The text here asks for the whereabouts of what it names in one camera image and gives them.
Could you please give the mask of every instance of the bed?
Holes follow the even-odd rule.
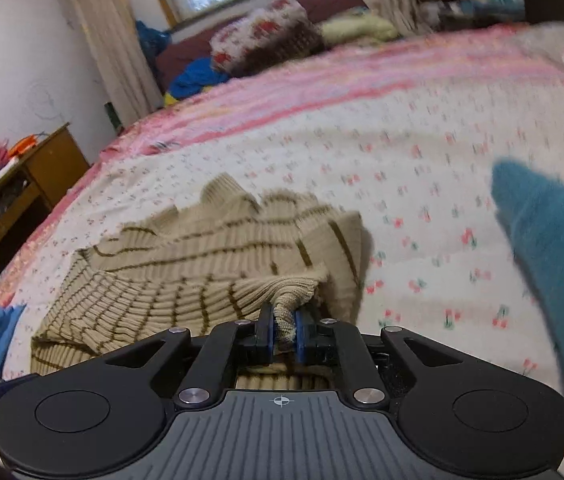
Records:
[[[564,180],[564,66],[522,50],[524,27],[348,46],[232,80],[134,124],[101,154],[0,277],[24,302],[3,375],[78,248],[227,172],[360,211],[368,232],[357,325],[403,325],[563,391],[558,357],[490,197],[513,156]],[[564,462],[561,468],[564,474]]]

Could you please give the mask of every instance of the crosshair marking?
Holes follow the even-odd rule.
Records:
[[[273,399],[271,402],[276,403],[278,406],[286,406],[288,403],[293,402],[288,397],[279,396]]]

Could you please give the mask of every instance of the ribbed grip surface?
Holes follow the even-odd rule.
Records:
[[[385,416],[348,408],[335,392],[230,391],[219,406],[177,416],[155,449],[98,480],[460,478],[415,455]]]

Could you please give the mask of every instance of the wooden cabinet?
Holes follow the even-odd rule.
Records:
[[[45,139],[26,161],[26,170],[53,208],[89,169],[66,126]]]
[[[0,178],[0,272],[88,169],[65,124]]]

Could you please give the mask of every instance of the striped sweater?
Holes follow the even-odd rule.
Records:
[[[256,319],[265,303],[284,348],[294,341],[294,310],[311,298],[351,320],[360,264],[359,213],[287,190],[258,203],[222,174],[195,206],[125,224],[74,253],[32,339],[31,369],[53,372],[176,325],[205,335]]]

